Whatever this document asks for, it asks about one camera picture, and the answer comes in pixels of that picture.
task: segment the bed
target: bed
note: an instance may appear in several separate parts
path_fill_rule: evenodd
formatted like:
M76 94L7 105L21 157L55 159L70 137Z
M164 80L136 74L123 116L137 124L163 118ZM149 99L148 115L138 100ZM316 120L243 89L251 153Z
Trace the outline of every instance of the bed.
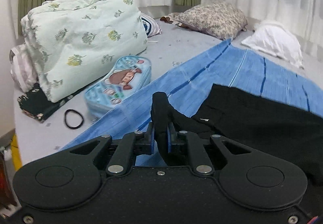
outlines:
M221 42L209 35L189 31L164 22L158 23L163 33L149 38L147 50L141 53L142 56L149 58L152 62L152 81L173 67L182 64ZM245 47L240 43L245 37L251 34L252 32L250 31L241 32L232 42L232 45L244 49ZM304 55L305 69L302 70L296 69L280 59L262 53L259 54L266 59L282 65L288 70L294 71L302 77L312 80L320 88L323 88L323 81L319 78L323 71L323 64L314 58ZM59 151L90 127L95 120L88 113L83 99L83 92L67 102L43 124L32 120L21 112L16 101L20 95L21 92L15 89L15 124L22 164L27 164ZM83 114L85 121L81 128L71 130L64 125L64 112L67 109L75 109ZM77 125L79 120L80 118L78 116L73 116L72 114L68 117L69 124L71 125Z

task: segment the blue towel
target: blue towel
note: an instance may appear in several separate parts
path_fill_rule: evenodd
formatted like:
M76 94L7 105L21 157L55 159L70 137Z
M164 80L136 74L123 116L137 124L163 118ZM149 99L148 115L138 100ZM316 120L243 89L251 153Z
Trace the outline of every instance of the blue towel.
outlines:
M213 84L236 87L323 116L323 91L316 84L251 50L236 48L226 40L169 70L125 99L64 148L104 134L119 139L129 132L145 131L151 121L152 94L158 91L166 92L170 104L191 117L209 95ZM165 164L155 145L154 155L138 156L136 165Z

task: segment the wall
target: wall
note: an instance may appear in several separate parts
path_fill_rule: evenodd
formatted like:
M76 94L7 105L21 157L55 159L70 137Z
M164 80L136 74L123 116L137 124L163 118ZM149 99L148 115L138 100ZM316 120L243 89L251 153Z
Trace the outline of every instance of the wall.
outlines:
M11 19L10 0L0 3L0 137L14 125L13 81L10 75L9 51L16 46Z

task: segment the folded comforter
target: folded comforter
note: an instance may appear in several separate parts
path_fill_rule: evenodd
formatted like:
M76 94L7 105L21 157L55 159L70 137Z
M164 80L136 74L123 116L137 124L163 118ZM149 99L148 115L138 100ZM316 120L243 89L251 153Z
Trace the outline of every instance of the folded comforter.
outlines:
M117 59L147 47L133 0L56 0L22 21L39 84L51 102L106 75Z

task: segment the black elastic band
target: black elastic band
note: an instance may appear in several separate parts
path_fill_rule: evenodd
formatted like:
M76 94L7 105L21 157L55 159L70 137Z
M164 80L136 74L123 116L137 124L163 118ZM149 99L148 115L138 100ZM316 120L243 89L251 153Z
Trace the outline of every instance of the black elastic band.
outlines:
M68 124L67 124L66 117L67 117L67 114L68 114L69 112L72 112L72 113L78 114L78 115L82 118L82 122L81 122L81 124L79 124L78 126L75 126L75 127L68 125ZM66 125L69 129L78 129L78 128L80 128L80 127L83 125L83 123L84 123L84 117L82 116L82 114L81 114L81 113L77 112L76 110L74 110L74 109L68 109L68 110L66 110L66 111L65 111L65 114L64 114L64 123L65 123L65 125Z

